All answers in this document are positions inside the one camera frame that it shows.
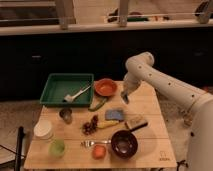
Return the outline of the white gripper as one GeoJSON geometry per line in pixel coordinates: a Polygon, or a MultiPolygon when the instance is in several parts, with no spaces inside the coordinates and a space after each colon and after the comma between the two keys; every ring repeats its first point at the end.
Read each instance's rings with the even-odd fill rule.
{"type": "Polygon", "coordinates": [[[125,84],[123,86],[123,91],[121,92],[122,97],[128,97],[132,92],[137,89],[136,84],[125,84]]]}

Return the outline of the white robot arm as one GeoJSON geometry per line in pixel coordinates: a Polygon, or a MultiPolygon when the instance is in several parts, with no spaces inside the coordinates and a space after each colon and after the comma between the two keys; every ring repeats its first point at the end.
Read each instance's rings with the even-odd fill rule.
{"type": "Polygon", "coordinates": [[[126,60],[121,97],[129,103],[128,96],[145,81],[193,114],[185,171],[213,171],[213,94],[164,74],[153,64],[150,52],[126,60]]]}

